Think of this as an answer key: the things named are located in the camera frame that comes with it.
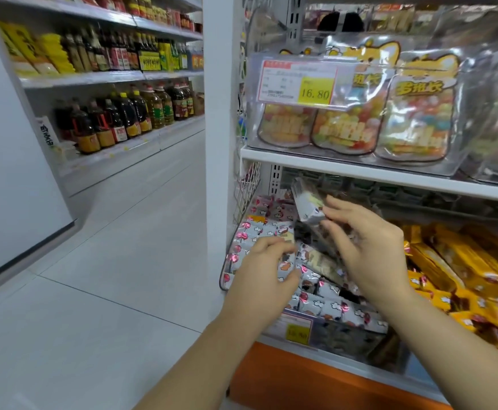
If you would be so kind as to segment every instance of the grocery aisle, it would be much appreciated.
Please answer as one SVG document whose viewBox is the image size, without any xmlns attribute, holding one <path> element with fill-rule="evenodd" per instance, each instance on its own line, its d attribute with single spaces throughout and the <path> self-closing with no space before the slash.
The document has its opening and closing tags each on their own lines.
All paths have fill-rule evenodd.
<svg viewBox="0 0 498 410">
<path fill-rule="evenodd" d="M 101 183 L 80 235 L 0 287 L 0 409 L 129 410 L 196 340 L 220 295 L 206 282 L 203 145 Z"/>
</svg>

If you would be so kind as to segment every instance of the right hand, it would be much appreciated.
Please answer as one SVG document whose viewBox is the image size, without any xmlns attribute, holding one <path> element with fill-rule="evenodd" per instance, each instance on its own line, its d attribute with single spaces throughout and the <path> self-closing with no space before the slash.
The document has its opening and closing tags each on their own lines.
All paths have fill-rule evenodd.
<svg viewBox="0 0 498 410">
<path fill-rule="evenodd" d="M 323 220 L 348 268 L 350 278 L 376 307 L 410 289 L 403 231 L 357 204 L 327 196 Z M 354 244 L 338 225 L 348 224 L 358 235 Z"/>
</svg>

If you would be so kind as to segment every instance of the yellow price label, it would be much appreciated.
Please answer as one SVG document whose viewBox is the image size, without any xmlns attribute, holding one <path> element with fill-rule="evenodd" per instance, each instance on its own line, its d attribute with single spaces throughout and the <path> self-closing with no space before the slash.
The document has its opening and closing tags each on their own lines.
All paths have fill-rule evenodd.
<svg viewBox="0 0 498 410">
<path fill-rule="evenodd" d="M 333 77 L 307 77 L 302 78 L 298 103 L 315 105 L 328 105 L 333 96 Z"/>
<path fill-rule="evenodd" d="M 308 345 L 310 340 L 310 328 L 295 324 L 287 325 L 287 332 L 285 333 L 287 341 L 298 342 L 299 344 Z"/>
</svg>

